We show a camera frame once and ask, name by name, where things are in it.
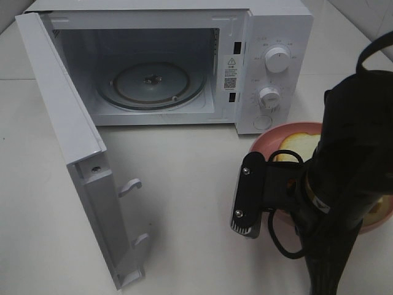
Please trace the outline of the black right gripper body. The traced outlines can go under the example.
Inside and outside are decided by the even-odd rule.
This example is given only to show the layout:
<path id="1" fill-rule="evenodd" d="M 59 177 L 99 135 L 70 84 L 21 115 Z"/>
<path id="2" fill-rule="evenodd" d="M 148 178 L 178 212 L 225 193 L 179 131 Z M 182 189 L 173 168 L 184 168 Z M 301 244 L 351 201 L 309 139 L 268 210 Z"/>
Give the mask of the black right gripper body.
<path id="1" fill-rule="evenodd" d="M 301 207 L 301 180 L 305 168 L 306 163 L 267 162 L 260 201 L 262 211 L 298 212 Z"/>

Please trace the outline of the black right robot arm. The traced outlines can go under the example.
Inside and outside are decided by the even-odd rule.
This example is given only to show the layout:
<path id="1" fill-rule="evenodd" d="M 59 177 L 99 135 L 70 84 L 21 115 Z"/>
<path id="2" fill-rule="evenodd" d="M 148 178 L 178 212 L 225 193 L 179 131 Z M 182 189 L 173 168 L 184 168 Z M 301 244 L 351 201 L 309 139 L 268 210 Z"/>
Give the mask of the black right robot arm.
<path id="1" fill-rule="evenodd" d="M 392 193 L 392 73 L 359 68 L 325 93 L 321 139 L 308 161 L 256 163 L 258 213 L 287 210 L 305 258 L 311 294 L 335 294 L 364 216 Z"/>

